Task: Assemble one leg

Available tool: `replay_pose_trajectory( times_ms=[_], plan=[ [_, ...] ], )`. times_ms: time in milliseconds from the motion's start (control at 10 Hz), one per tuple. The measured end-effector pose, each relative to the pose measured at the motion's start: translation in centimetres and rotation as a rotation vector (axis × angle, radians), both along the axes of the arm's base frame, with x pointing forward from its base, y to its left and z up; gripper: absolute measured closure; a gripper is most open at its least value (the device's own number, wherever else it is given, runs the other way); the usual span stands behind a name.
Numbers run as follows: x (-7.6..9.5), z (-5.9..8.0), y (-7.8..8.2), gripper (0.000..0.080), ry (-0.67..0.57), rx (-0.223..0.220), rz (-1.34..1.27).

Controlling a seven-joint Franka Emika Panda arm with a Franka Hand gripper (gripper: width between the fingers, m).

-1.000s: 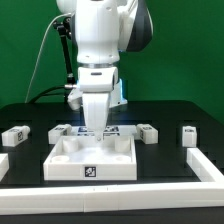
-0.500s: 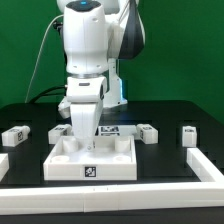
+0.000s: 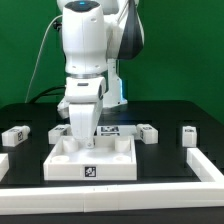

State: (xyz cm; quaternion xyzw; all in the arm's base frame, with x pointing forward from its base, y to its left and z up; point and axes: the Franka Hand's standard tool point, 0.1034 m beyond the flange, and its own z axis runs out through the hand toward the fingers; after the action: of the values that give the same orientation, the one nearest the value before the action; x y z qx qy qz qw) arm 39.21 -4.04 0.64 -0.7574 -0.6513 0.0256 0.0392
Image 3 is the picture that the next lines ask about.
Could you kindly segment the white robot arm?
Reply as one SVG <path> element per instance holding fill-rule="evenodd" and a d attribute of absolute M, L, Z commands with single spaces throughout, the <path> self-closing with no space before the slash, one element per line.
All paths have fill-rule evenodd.
<path fill-rule="evenodd" d="M 139 0 L 56 0 L 62 12 L 64 101 L 73 138 L 94 146 L 109 61 L 130 60 L 144 46 Z"/>

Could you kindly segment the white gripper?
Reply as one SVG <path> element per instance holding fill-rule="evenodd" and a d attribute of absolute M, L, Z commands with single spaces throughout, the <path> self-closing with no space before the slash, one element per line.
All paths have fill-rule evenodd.
<path fill-rule="evenodd" d="M 94 147 L 94 133 L 102 112 L 103 103 L 70 104 L 69 118 L 73 137 L 85 143 L 85 147 Z"/>

